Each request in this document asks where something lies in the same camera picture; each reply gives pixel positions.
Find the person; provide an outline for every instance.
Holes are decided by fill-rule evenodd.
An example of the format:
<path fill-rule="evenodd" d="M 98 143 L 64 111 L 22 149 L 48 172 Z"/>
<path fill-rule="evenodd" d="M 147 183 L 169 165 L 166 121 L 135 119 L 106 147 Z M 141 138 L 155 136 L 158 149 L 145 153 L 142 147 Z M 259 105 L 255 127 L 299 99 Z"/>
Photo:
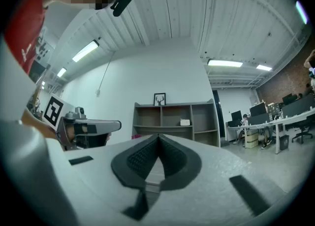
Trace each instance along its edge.
<path fill-rule="evenodd" d="M 312 73 L 312 77 L 311 77 L 311 87 L 313 92 L 315 92 L 315 75 Z"/>
<path fill-rule="evenodd" d="M 303 96 L 306 97 L 309 94 L 313 93 L 313 88 L 311 87 L 311 85 L 309 83 L 306 84 L 306 89 L 303 93 Z"/>
<path fill-rule="evenodd" d="M 36 99 L 34 112 L 39 112 L 40 100 Z"/>
<path fill-rule="evenodd" d="M 248 125 L 248 115 L 247 114 L 243 115 L 242 125 Z M 245 135 L 244 129 L 242 129 L 240 134 L 238 134 L 238 139 L 233 142 L 233 145 L 237 145 L 241 141 L 243 135 Z"/>
<path fill-rule="evenodd" d="M 92 4 L 92 9 L 102 9 L 114 0 L 22 0 L 8 22 L 4 31 L 4 40 L 26 74 L 29 74 L 41 45 L 40 32 L 45 13 L 48 6 L 55 1 L 74 4 L 80 8 L 91 8 Z M 24 111 L 21 120 L 24 125 L 37 128 L 44 137 L 56 139 L 56 134 L 50 126 L 33 117 L 28 109 Z M 69 131 L 69 138 L 74 138 L 71 131 Z"/>
<path fill-rule="evenodd" d="M 273 127 L 265 127 L 264 129 L 264 143 L 262 144 L 262 149 L 265 149 L 268 145 L 270 145 L 272 141 Z"/>
<path fill-rule="evenodd" d="M 304 67 L 315 68 L 315 59 L 314 58 L 315 58 L 315 49 L 313 51 L 311 51 L 311 54 L 305 60 Z"/>

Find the picture frame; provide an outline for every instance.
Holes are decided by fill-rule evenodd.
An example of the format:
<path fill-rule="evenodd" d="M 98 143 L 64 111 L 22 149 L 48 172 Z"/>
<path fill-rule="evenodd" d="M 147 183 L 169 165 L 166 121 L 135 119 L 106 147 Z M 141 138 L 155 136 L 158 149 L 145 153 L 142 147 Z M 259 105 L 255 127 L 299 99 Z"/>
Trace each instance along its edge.
<path fill-rule="evenodd" d="M 155 93 L 153 106 L 166 106 L 166 93 Z"/>

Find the wooden shelf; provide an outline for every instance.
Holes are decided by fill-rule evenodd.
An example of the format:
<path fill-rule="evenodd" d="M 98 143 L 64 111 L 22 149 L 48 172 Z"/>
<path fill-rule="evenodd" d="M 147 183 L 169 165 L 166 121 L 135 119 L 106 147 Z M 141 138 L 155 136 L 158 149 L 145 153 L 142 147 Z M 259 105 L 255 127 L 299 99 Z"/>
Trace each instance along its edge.
<path fill-rule="evenodd" d="M 190 120 L 190 125 L 180 126 L 181 119 Z M 166 134 L 220 146 L 218 130 L 213 99 L 166 106 L 134 105 L 132 135 Z"/>
<path fill-rule="evenodd" d="M 133 127 L 139 127 L 139 128 L 187 128 L 192 126 L 133 126 Z"/>
<path fill-rule="evenodd" d="M 211 130 L 203 130 L 203 131 L 195 131 L 195 134 L 200 134 L 200 133 L 207 133 L 207 132 L 214 132 L 218 131 L 217 129 L 211 129 Z"/>

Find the black sticker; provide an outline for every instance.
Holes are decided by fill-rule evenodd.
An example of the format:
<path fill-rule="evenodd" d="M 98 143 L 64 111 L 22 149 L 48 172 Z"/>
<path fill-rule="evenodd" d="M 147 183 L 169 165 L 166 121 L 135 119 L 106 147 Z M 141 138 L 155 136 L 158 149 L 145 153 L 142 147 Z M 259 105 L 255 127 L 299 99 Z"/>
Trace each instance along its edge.
<path fill-rule="evenodd" d="M 53 126 L 56 126 L 62 108 L 63 103 L 58 101 L 54 97 L 51 97 L 46 108 L 44 118 L 46 118 L 46 120 L 50 122 Z"/>

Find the red shirt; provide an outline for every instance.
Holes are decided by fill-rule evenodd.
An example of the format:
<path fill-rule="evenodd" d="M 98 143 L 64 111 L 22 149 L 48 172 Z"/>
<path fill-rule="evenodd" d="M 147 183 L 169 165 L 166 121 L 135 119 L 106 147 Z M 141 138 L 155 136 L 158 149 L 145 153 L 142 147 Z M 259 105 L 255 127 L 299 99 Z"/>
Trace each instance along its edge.
<path fill-rule="evenodd" d="M 36 45 L 38 49 L 42 41 L 39 34 L 45 12 L 43 0 L 22 0 L 4 31 L 10 51 L 27 74 L 36 57 Z"/>

